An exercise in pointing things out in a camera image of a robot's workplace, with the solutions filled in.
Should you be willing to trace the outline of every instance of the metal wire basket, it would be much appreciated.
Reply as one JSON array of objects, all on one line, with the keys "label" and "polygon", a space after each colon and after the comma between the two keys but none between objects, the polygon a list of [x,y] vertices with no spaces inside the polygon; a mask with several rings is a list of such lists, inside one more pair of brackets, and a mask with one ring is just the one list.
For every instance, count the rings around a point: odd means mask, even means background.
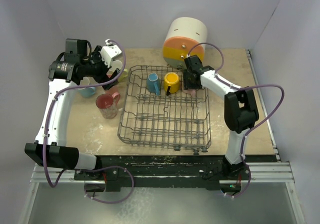
[{"label": "metal wire basket", "polygon": [[[197,90],[195,97],[179,90],[166,96],[166,73],[175,72],[182,82],[182,71],[172,67],[134,66],[130,69],[121,113],[118,137],[138,146],[191,149],[194,154],[207,152],[211,145],[208,90]],[[157,73],[161,93],[147,90],[147,77]]]}]

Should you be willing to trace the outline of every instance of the tabletop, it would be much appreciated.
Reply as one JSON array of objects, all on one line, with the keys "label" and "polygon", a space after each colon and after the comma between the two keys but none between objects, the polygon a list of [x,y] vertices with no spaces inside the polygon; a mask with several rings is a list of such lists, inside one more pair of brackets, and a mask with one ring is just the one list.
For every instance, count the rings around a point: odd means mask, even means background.
[{"label": "tabletop", "polygon": [[[219,71],[220,75],[240,86],[252,86],[255,84],[252,69],[245,49],[222,49],[224,54],[224,67]],[[167,66],[162,57],[162,49],[126,49],[126,68],[136,65]],[[221,57],[214,49],[205,51],[203,65],[217,68],[221,64]],[[104,119],[95,101],[97,96],[104,93],[102,87],[97,87],[96,93],[84,98],[76,93],[72,104],[68,127],[67,146],[77,147],[80,152],[99,155],[192,155],[192,150],[174,151],[167,148],[152,148],[143,146],[131,146],[123,143],[117,136],[121,110],[124,107],[126,81],[118,84],[121,99],[117,105],[119,112],[114,119]],[[262,109],[258,92],[254,90],[259,121],[265,115]],[[226,153],[229,129],[224,121],[224,102],[213,92],[209,91],[211,142],[208,149],[211,155],[223,155]],[[270,155],[274,154],[267,123],[264,123],[253,131],[247,141],[246,154]]]}]

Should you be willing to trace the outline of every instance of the metal frame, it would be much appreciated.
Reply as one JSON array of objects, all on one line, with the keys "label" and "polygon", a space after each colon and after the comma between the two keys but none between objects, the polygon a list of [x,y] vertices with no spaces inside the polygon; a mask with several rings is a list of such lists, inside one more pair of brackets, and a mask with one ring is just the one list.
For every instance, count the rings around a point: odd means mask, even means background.
[{"label": "metal frame", "polygon": [[[254,67],[253,67],[253,63],[252,63],[252,59],[251,59],[251,53],[249,50],[246,51],[247,53],[247,57],[249,60],[249,64],[252,70],[252,74],[253,74],[253,78],[255,83],[258,83],[257,80],[257,76],[256,73],[254,71]],[[267,115],[266,113],[266,108],[265,108],[265,104],[263,101],[263,97],[261,94],[261,91],[258,89],[258,94],[260,97],[260,101],[261,101],[261,105],[264,111],[264,114]],[[270,131],[270,137],[272,140],[272,144],[273,144],[273,148],[274,148],[274,153],[276,155],[276,159],[278,160],[278,162],[249,162],[248,165],[251,169],[251,176],[252,176],[252,182],[260,182],[260,183],[273,183],[273,182],[282,182],[282,183],[286,183],[286,187],[287,187],[287,191],[288,191],[288,195],[290,198],[290,202],[292,205],[292,209],[294,211],[294,215],[296,218],[296,221],[298,224],[300,223],[305,223],[305,219],[303,216],[303,212],[302,209],[300,207],[299,201],[298,201],[298,197],[297,197],[297,192],[296,192],[296,188],[295,188],[295,184],[294,184],[294,177],[293,177],[293,173],[291,170],[291,166],[288,162],[281,162],[280,157],[279,157],[279,153],[278,153],[278,149],[276,146],[276,142],[273,136],[273,132],[270,126],[270,122],[267,121],[268,123],[268,127],[269,127],[269,131]],[[52,179],[57,178],[59,172],[61,171],[61,169],[57,169],[57,168],[49,168],[49,174],[50,177]],[[38,186],[40,183],[46,183],[46,178],[44,175],[44,169],[41,166],[38,166],[37,164],[34,167],[34,171],[32,173],[32,178],[30,181],[30,188],[28,191],[28,195],[27,195],[27,199],[26,199],[26,203],[24,205],[24,208],[22,210],[22,214],[19,220],[19,223],[28,223],[29,218],[30,218],[30,214],[33,208],[33,204],[34,204],[34,200],[35,200],[35,196],[38,190]],[[74,175],[75,171],[66,171],[62,174],[60,182],[62,183],[79,183],[79,184],[84,184],[84,183],[97,183],[97,184],[104,184],[103,181],[97,181],[97,180],[90,180],[90,181],[84,181],[84,180],[75,180],[74,179]],[[143,176],[145,178],[153,178],[154,176]],[[227,183],[232,183],[232,180],[220,180],[219,181],[220,184],[227,184]]]}]

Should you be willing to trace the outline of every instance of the light blue cup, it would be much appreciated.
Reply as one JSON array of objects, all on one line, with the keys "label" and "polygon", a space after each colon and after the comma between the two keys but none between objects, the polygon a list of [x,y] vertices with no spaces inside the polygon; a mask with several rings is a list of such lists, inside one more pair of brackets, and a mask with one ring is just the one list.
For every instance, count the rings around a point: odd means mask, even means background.
[{"label": "light blue cup", "polygon": [[151,73],[148,75],[146,79],[146,88],[149,90],[150,93],[155,93],[156,95],[160,95],[161,89],[161,82],[156,73]]},{"label": "light blue cup", "polygon": [[[90,79],[88,77],[84,77],[83,80],[80,81],[80,85],[89,85]],[[95,87],[87,87],[87,88],[80,88],[78,92],[85,98],[88,98],[96,93]]]}]

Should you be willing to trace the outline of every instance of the gray wall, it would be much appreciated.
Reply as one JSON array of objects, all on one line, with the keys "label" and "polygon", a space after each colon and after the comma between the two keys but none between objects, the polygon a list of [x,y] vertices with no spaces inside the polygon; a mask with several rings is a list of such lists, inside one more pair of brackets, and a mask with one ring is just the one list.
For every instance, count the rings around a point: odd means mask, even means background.
[{"label": "gray wall", "polygon": [[[285,89],[271,124],[282,160],[290,160],[308,223],[320,220],[319,6],[320,0],[281,0],[253,50],[259,81]],[[262,93],[270,111],[278,90]]]},{"label": "gray wall", "polygon": [[48,96],[48,66],[64,37],[46,0],[0,0],[0,216],[17,223],[34,167],[34,141]]},{"label": "gray wall", "polygon": [[171,22],[194,17],[220,47],[252,48],[279,0],[48,0],[69,38],[125,47],[160,48]]}]

